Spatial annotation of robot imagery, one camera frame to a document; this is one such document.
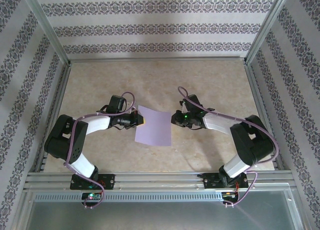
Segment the beige floor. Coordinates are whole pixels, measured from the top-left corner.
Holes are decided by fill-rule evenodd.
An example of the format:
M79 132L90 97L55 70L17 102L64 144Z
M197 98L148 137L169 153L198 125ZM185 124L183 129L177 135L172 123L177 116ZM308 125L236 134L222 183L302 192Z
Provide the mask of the beige floor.
M182 100L179 85L196 94L204 107L237 117L257 114L243 63L236 60L75 63L60 114L94 113L124 91L135 94L137 106L173 114ZM86 137L83 153L100 171L113 172L218 170L236 153L231 136L218 131L175 125L171 131L171 147L136 143L135 129L98 131ZM274 168L267 163L257 169ZM62 160L49 156L44 171L68 170Z

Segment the purple paper sheet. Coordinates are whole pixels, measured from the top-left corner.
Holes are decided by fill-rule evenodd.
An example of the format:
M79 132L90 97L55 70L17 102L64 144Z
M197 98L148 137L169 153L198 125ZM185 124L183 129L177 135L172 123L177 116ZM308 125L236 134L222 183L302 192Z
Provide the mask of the purple paper sheet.
M135 141L152 146L171 146L171 113L138 106L145 123L136 127Z

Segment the aluminum frame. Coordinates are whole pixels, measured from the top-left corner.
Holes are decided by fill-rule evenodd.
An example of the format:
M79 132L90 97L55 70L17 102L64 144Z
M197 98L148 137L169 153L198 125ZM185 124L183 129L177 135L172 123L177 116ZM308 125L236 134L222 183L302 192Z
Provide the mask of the aluminum frame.
M258 111L258 115L259 115L262 123L265 125L266 129L268 130L268 132L272 134L272 128L271 128L270 122L268 120L268 115L267 115L266 109L264 107L264 103L262 101L262 98L261 98L261 95L259 92L259 88L257 86L257 82L254 77L253 70L252 70L250 64L246 64L245 62L243 64L244 64L246 76L249 81L249 85L250 85L250 89L251 89L252 96L254 99L254 103L255 103L256 109ZM277 158L275 159L275 164L279 170L286 169L280 159L280 156L277 156Z
M203 180L197 174L203 172L122 172L115 174L114 189L106 190L106 196L124 193L212 193L228 192L234 189L205 189ZM248 174L251 183L254 174ZM25 230L28 226L32 206L37 195L43 193L85 193L91 191L70 190L72 173L29 173L24 184L12 230ZM283 191L294 226L297 230L311 229L291 171L260 171L252 191Z
M216 57L154 57L154 58L106 58L106 59L72 59L72 63L92 62L137 62L137 61L205 61L205 60L244 60L239 56L216 56Z
M65 71L62 70L63 76L62 76L61 84L59 86L57 86L57 90L56 90L56 91L58 91L58 95L57 95L56 100L53 100L54 106L53 106L53 111L52 111L52 117L51 117L49 124L48 124L48 129L50 129L50 130L54 127L56 120L58 119L59 111L60 111L60 108L62 105L62 101L63 101L64 94L65 94L66 87L67 87L67 82L68 82L70 71L71 71L71 67L68 64L65 64L65 66L63 68L65 68L66 70ZM46 160L44 159L44 157L48 154L44 150L44 140L46 140L48 138L49 134L50 134L50 131L47 131L45 137L43 138L43 142L40 144L40 146L42 146L42 148L40 149L38 162L36 163L36 166L34 168L34 172L41 171L42 165L45 164Z
M286 0L274 0L273 5L269 11L269 13L267 14L267 16L265 17L261 28L258 32L258 34L256 35L246 57L245 57L245 62L251 63L252 60L254 59L256 53L258 52L260 46L262 45L266 35L268 34L269 30L271 29L272 25L274 24L277 15L279 14L282 6L284 5Z
M63 46L61 45L57 34L55 33L53 27L51 26L44 10L42 9L38 0L26 0L30 9L34 13L36 19L38 20L39 24L43 28L45 34L47 35L50 43L53 45L54 50L57 52L58 56L62 60L63 63L69 64L69 59L67 53Z

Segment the black bracket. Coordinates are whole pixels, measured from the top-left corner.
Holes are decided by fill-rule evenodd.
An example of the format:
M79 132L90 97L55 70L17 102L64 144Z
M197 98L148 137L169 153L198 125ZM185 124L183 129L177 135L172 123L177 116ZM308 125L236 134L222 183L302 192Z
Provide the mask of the black bracket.
M113 190L115 185L115 175L114 174L98 174L97 182L100 183L105 190ZM71 183L70 183L71 190L97 190L99 191L101 188L93 184L76 174L72 175Z
M235 188L236 182L239 184L239 188L248 188L248 179L245 173L239 174L235 177L231 184L225 186L220 180L219 173L204 173L198 174L197 177L203 179L203 185L205 189L224 189L224 188Z

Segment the wall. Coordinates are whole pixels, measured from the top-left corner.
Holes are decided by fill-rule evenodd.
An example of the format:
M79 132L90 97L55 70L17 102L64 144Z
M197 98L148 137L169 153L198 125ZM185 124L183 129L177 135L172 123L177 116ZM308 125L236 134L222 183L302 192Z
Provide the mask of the wall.
M320 0L286 0L251 63L281 158L320 229Z
M70 59L245 57L273 0L38 0Z
M0 230L10 229L63 64L25 0L0 0Z

